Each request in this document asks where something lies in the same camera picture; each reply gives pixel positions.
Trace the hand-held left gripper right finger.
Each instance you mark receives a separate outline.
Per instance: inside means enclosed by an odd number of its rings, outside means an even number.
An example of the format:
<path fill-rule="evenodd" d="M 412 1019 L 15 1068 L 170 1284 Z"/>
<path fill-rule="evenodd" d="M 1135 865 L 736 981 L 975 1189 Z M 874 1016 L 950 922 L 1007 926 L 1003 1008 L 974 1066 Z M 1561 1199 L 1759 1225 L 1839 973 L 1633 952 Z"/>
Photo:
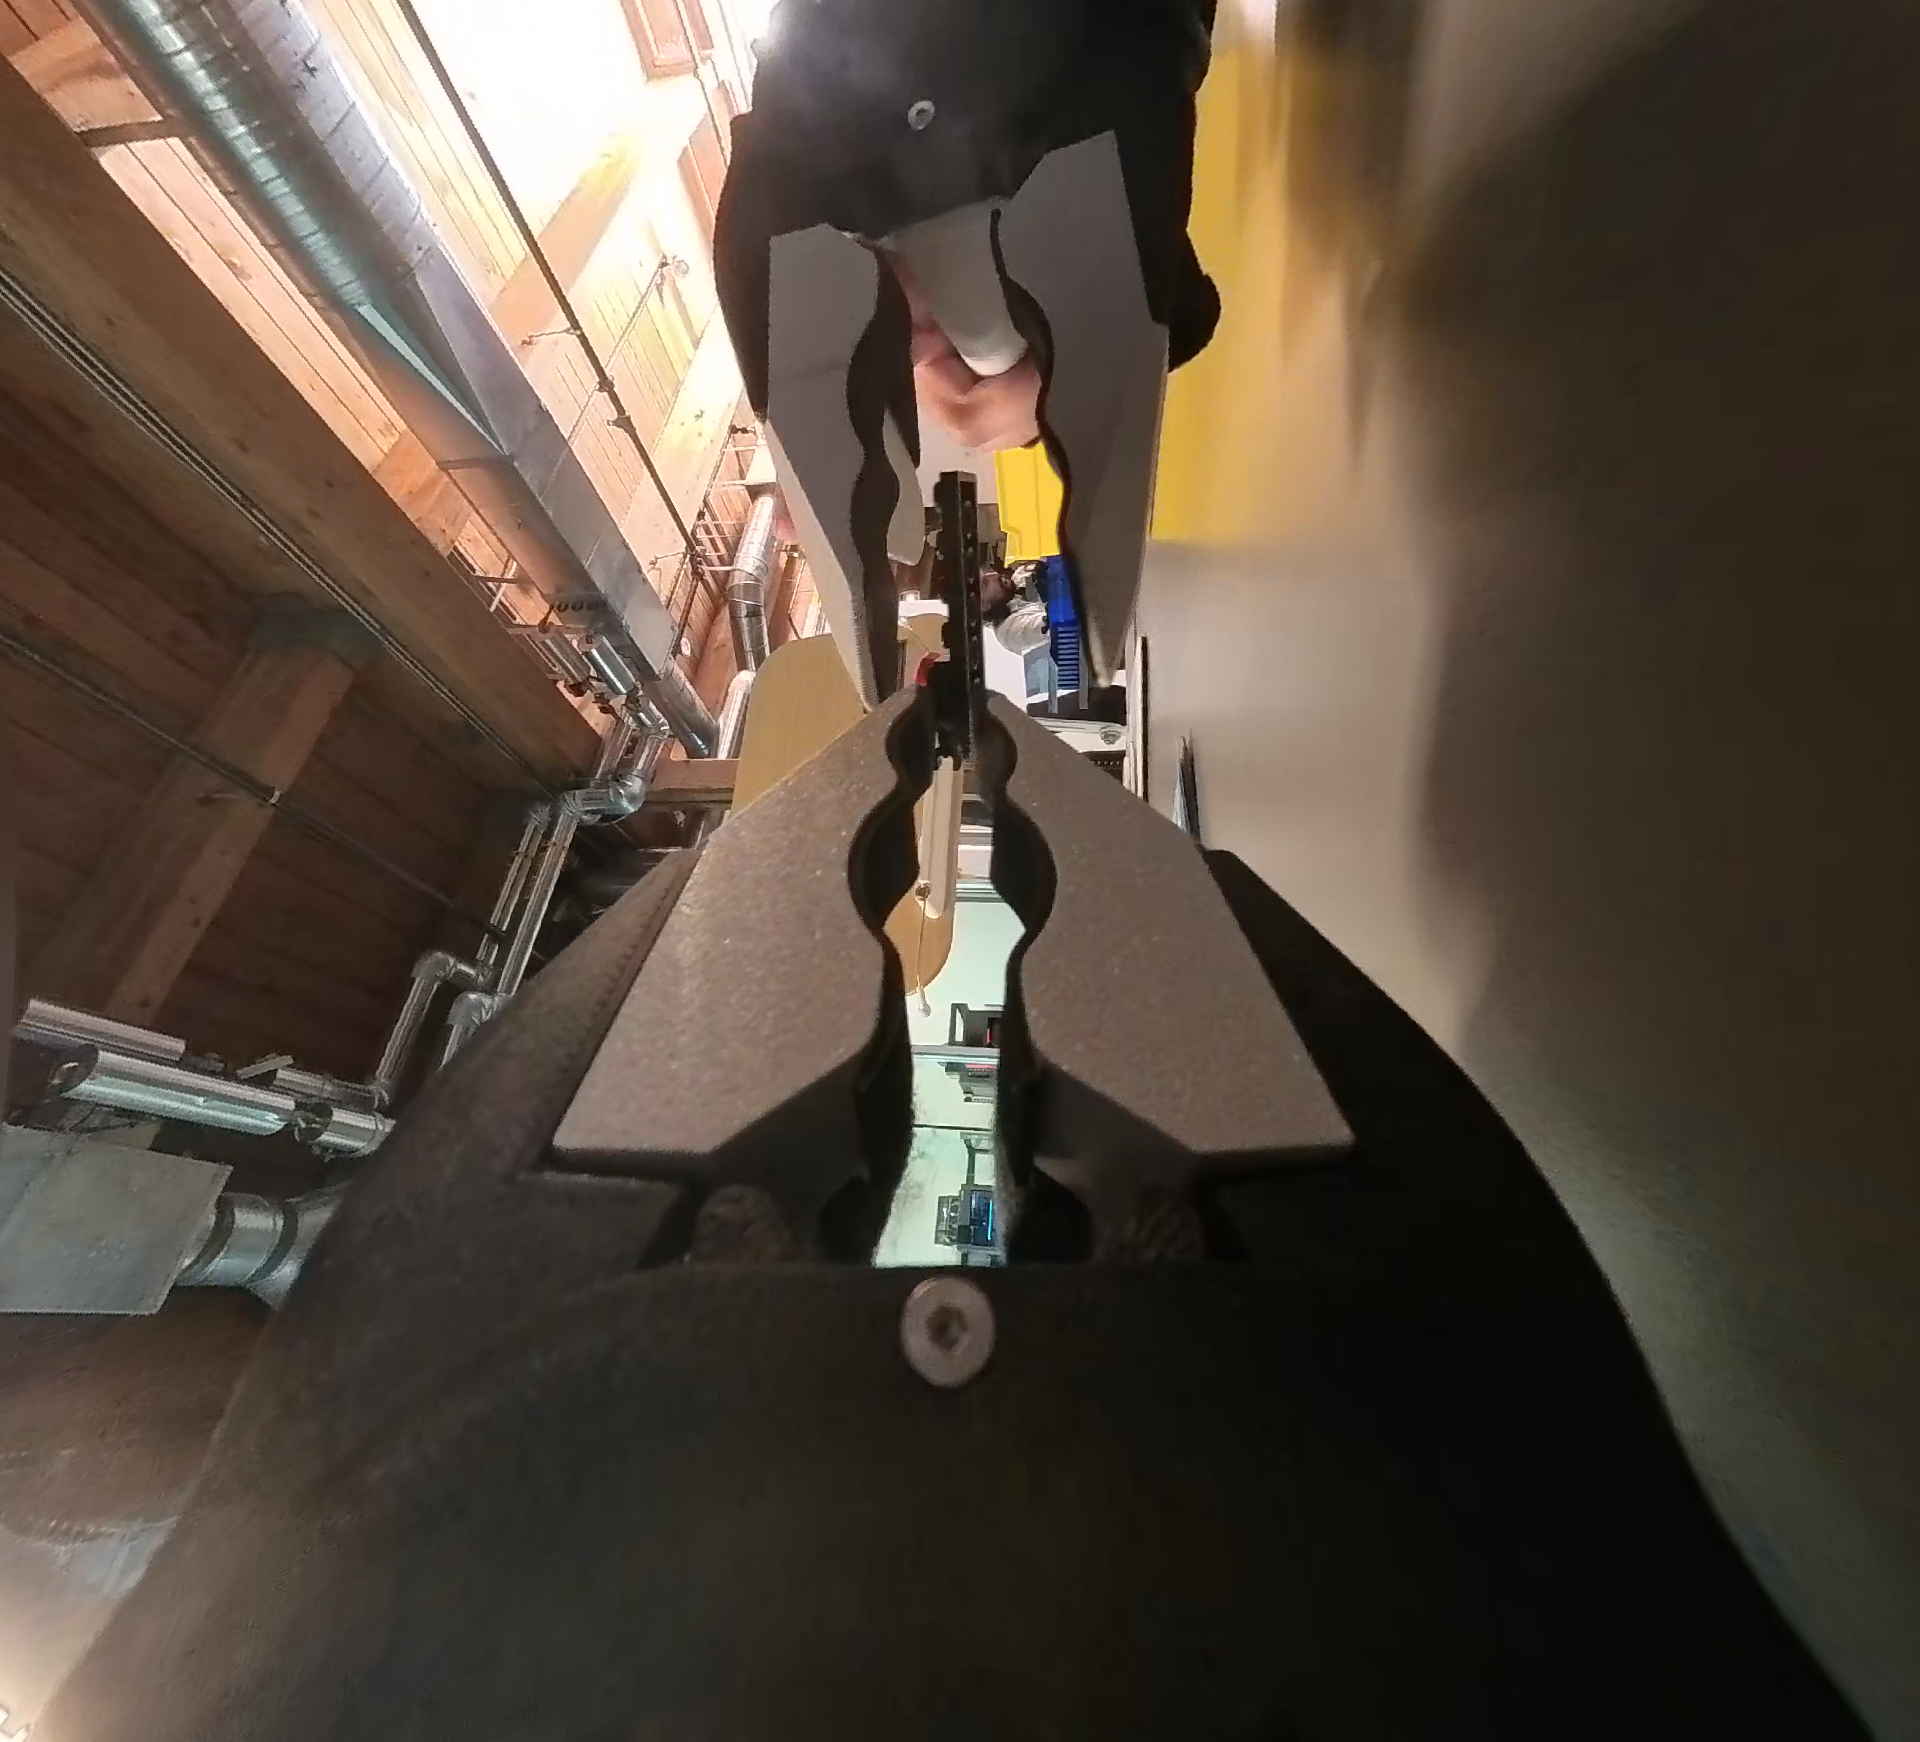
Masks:
<path fill-rule="evenodd" d="M 1158 1243 L 1225 1182 L 1346 1161 L 1356 1134 L 1198 846 L 1005 699 L 977 757 L 1021 924 L 996 1105 L 1017 1240 Z"/>

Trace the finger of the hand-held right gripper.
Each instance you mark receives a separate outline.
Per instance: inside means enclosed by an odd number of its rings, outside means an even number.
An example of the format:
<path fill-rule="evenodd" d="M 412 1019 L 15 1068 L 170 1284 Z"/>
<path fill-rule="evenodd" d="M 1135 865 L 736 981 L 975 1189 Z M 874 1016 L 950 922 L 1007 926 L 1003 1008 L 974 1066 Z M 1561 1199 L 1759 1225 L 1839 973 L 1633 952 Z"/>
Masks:
<path fill-rule="evenodd" d="M 926 552 L 909 310 L 828 225 L 770 243 L 765 429 L 828 635 L 865 704 L 901 686 L 900 571 Z"/>
<path fill-rule="evenodd" d="M 1113 133 L 1048 152 L 996 213 L 994 246 L 1015 325 L 1040 335 L 1060 556 L 1087 677 L 1110 686 L 1135 632 L 1170 372 Z"/>

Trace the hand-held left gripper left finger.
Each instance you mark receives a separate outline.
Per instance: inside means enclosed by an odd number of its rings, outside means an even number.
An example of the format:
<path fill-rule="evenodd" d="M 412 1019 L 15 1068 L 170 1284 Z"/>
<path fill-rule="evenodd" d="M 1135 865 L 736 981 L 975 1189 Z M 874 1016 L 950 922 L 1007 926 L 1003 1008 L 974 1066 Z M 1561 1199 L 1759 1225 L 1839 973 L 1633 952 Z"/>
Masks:
<path fill-rule="evenodd" d="M 702 847 L 557 1131 L 559 1167 L 746 1185 L 801 1235 L 879 1235 L 914 1137 L 886 922 L 921 860 L 903 689 Z"/>

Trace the black lego plate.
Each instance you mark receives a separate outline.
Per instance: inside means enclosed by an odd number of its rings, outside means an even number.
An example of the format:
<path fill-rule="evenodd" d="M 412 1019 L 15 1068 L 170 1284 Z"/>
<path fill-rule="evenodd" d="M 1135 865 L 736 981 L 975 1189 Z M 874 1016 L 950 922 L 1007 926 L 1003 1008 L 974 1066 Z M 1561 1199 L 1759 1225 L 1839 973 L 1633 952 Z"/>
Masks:
<path fill-rule="evenodd" d="M 946 603 L 940 650 L 926 657 L 917 689 L 933 723 L 940 758 L 965 770 L 992 728 L 986 662 L 977 490 L 972 476 L 946 471 L 933 485 L 935 593 Z"/>

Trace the person's right hand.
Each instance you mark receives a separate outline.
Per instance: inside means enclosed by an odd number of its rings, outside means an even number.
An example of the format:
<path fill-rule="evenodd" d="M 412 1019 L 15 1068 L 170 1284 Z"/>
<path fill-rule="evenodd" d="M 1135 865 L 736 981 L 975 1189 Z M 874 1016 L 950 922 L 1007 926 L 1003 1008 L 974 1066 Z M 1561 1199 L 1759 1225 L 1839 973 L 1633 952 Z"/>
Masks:
<path fill-rule="evenodd" d="M 1033 351 L 1024 351 L 1017 364 L 996 375 L 981 375 L 933 317 L 917 316 L 912 366 L 923 423 L 940 427 L 964 450 L 1000 454 L 1042 439 L 1044 379 Z"/>

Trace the yellow plastic bin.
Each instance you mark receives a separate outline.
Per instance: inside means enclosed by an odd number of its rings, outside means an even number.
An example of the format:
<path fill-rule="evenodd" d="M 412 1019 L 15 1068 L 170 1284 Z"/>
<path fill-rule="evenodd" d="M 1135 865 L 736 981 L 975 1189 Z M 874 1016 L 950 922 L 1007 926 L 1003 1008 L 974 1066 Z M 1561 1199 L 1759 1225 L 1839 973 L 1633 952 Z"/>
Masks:
<path fill-rule="evenodd" d="M 1230 25 L 1198 94 L 1190 213 L 1223 317 L 1167 386 L 1148 527 L 1158 544 L 1225 547 L 1257 502 L 1281 344 L 1282 113 L 1272 45 Z"/>

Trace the silver metal pipes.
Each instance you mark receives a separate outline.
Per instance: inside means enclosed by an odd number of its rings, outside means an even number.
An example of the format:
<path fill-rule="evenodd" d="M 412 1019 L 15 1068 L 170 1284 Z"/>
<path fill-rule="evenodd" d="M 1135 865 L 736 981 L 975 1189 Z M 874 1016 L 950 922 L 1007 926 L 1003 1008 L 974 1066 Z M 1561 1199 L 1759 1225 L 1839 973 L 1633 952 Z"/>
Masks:
<path fill-rule="evenodd" d="M 85 1133 L 139 1115 L 259 1140 L 292 1138 L 325 1161 L 374 1155 L 394 1127 L 394 1105 L 440 995 L 450 998 L 444 1051 L 451 1056 L 516 995 L 577 835 L 634 815 L 668 747 L 673 737 L 659 712 L 632 706 L 609 730 L 586 785 L 527 808 L 481 939 L 468 957 L 427 950 L 416 961 L 372 1076 L 334 1078 L 286 1058 L 269 1058 L 251 1076 L 225 1073 L 188 1058 L 179 1038 L 30 999 L 12 1035 L 52 1058 L 44 1104 L 61 1105 L 61 1122 Z"/>

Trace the light wooden table board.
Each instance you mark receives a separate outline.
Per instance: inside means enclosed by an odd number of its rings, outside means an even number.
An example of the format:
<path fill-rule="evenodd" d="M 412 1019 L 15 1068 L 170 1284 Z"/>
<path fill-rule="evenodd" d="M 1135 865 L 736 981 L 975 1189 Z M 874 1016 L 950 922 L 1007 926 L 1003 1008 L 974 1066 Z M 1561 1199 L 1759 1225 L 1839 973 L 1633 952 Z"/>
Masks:
<path fill-rule="evenodd" d="M 750 807 L 833 744 L 866 704 L 826 636 L 772 650 L 746 697 L 734 758 L 732 811 Z M 906 991 L 931 1010 L 931 983 L 953 950 L 960 901 L 964 772 L 940 763 L 915 807 L 917 878 L 886 919 Z"/>

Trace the silver ventilation duct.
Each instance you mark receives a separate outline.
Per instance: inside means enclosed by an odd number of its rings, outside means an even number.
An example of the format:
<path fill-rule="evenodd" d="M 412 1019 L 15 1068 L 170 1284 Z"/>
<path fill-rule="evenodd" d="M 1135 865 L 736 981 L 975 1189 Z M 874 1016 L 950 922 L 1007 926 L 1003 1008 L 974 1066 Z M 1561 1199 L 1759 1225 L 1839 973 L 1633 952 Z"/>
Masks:
<path fill-rule="evenodd" d="M 580 639 L 568 670 L 644 697 L 688 755 L 716 755 L 666 603 L 320 26 L 294 0 L 80 6 Z"/>

